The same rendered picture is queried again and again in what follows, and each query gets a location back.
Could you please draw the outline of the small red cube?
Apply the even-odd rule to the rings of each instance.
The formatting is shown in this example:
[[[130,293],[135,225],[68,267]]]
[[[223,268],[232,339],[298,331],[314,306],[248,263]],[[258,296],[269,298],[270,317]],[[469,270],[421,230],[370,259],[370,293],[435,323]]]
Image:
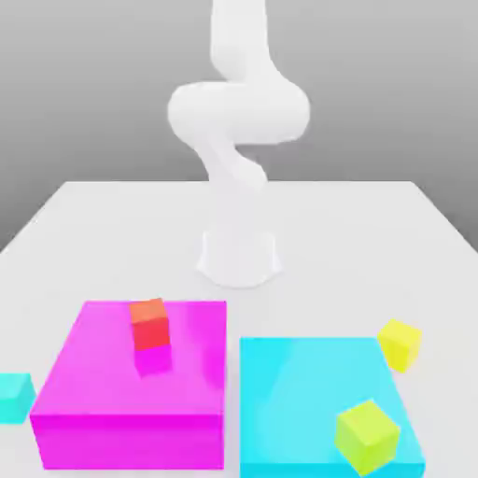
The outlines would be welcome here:
[[[128,304],[137,351],[170,344],[169,319],[161,298]]]

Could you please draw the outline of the small magenta cube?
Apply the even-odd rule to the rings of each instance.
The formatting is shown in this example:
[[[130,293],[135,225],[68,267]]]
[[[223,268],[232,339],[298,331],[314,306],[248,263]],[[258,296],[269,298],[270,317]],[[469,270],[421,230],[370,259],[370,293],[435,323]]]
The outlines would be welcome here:
[[[140,377],[168,373],[173,368],[169,344],[134,351],[134,366]]]

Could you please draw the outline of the small yellow cube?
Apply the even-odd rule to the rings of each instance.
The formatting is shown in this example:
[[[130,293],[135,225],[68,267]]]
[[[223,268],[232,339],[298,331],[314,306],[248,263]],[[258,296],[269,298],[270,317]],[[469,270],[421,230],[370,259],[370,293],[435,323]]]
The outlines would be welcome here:
[[[422,330],[396,319],[390,319],[379,331],[377,340],[388,366],[405,373],[417,358]]]

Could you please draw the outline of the small lime green cube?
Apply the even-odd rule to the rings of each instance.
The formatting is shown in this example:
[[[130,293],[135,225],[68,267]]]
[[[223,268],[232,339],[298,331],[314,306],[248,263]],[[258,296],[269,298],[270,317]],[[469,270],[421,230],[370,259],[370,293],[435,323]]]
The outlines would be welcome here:
[[[374,400],[367,400],[337,415],[334,444],[364,477],[395,458],[400,435],[401,428]]]

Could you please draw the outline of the small cyan cube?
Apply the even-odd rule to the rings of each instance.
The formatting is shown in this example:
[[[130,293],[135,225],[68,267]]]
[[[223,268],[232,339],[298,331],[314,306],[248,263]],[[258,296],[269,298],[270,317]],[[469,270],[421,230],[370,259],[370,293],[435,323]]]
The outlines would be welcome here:
[[[35,396],[29,373],[0,373],[0,425],[22,424]]]

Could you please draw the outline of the large cyan box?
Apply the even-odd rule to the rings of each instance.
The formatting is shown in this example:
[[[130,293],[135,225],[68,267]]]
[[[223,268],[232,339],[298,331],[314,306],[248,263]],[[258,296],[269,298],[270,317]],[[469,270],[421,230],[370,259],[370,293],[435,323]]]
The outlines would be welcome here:
[[[397,453],[360,477],[334,444],[337,415],[373,400]],[[374,338],[240,340],[240,478],[424,478],[426,461]]]

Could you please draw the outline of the large magenta box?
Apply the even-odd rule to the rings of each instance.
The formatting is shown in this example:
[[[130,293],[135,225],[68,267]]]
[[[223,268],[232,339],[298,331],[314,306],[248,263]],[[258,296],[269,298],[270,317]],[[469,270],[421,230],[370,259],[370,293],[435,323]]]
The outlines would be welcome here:
[[[140,377],[126,302],[86,302],[30,413],[47,470],[220,470],[227,305],[169,302],[173,368]]]

